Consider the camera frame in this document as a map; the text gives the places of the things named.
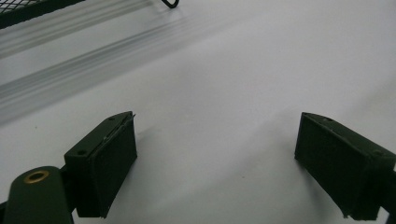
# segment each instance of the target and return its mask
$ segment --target wire mesh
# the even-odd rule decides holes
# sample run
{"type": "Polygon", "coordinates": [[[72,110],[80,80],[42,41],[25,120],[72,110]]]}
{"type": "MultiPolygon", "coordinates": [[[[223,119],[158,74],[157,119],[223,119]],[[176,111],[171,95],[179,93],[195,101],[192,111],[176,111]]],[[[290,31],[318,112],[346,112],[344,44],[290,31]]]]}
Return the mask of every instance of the wire mesh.
{"type": "Polygon", "coordinates": [[[0,0],[0,14],[27,7],[44,0],[0,0]]]}

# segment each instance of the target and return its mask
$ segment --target white surface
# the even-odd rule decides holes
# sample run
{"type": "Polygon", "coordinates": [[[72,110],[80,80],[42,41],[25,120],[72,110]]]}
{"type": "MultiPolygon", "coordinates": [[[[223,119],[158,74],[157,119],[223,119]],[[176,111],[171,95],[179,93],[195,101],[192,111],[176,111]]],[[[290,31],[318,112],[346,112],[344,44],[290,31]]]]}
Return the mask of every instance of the white surface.
{"type": "Polygon", "coordinates": [[[0,201],[133,110],[137,161],[108,218],[76,223],[355,223],[293,151],[306,111],[396,152],[395,1],[111,4],[0,31],[0,201]]]}

